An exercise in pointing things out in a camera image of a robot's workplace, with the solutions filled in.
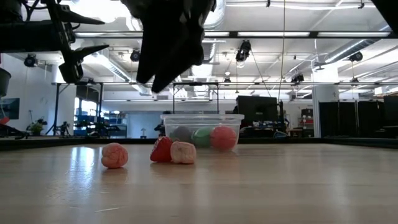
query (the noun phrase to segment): ceiling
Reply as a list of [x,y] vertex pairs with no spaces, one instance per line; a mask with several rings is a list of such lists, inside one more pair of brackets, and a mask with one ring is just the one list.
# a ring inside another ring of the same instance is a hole
[[[103,26],[82,25],[77,32],[104,32],[104,31],[130,31],[139,30],[137,22],[132,26],[132,20],[126,8],[119,1],[109,0],[80,0],[96,4],[73,6],[71,1],[62,1],[62,4],[69,4],[71,8],[84,16],[91,16],[98,19],[106,14],[112,17]],[[283,0],[272,0],[271,7],[265,6],[265,1],[248,0],[226,0],[224,17],[221,25],[216,30],[227,31],[379,31],[386,22],[373,6],[372,2],[364,1],[365,6],[358,9],[360,0],[286,0],[286,10],[283,7]],[[351,7],[351,9],[336,9],[338,7]],[[35,11],[32,20],[48,19],[46,11]],[[222,82],[226,77],[225,73],[230,72],[232,82],[261,82],[261,76],[268,82],[279,82],[280,78],[290,81],[295,73],[289,73],[304,59],[316,60],[317,55],[327,55],[335,52],[342,46],[352,42],[349,39],[249,39],[252,45],[252,52],[245,62],[243,68],[236,67],[235,55],[237,48],[241,45],[242,39],[218,39],[222,43],[216,44],[215,59],[211,76],[206,80],[209,82]],[[126,72],[134,81],[138,63],[131,62],[130,54],[133,49],[139,49],[139,39],[80,39],[75,47],[109,44],[109,57],[115,66]],[[378,80],[393,81],[398,78],[398,67],[390,66],[382,72],[378,69],[395,62],[398,51],[393,48],[398,45],[398,40],[380,40],[361,52],[364,55],[362,62],[354,62],[354,69],[351,69],[351,62],[340,61],[335,65],[338,67],[339,80],[348,81],[353,75],[361,75],[368,71],[375,71],[373,75],[362,75],[361,82],[375,82]],[[39,54],[38,58],[48,63],[60,63],[62,57],[57,53]],[[120,82],[106,67],[101,64],[89,62],[84,64],[85,75],[93,77],[97,82]],[[311,67],[301,68],[306,82],[311,81]],[[186,72],[181,76],[182,81],[194,81],[195,74]],[[342,89],[350,89],[350,86],[341,86]],[[374,87],[367,86],[361,91],[370,91]],[[111,91],[135,91],[130,86],[107,86]]]

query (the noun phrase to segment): table surface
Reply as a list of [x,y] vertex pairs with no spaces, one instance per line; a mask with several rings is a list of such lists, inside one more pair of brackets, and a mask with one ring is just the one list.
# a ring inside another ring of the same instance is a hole
[[126,147],[115,170],[99,145],[0,152],[1,223],[398,223],[393,150],[239,145],[178,165]]

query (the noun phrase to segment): pink ball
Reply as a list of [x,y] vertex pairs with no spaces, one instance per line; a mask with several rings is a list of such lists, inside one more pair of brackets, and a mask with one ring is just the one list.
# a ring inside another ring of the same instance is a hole
[[174,142],[171,148],[174,163],[194,164],[197,159],[197,150],[193,144],[187,142]]
[[107,144],[102,148],[102,156],[102,165],[110,169],[120,168],[129,160],[127,149],[118,143]]
[[236,132],[226,126],[218,126],[210,134],[211,146],[224,151],[233,149],[237,138]]

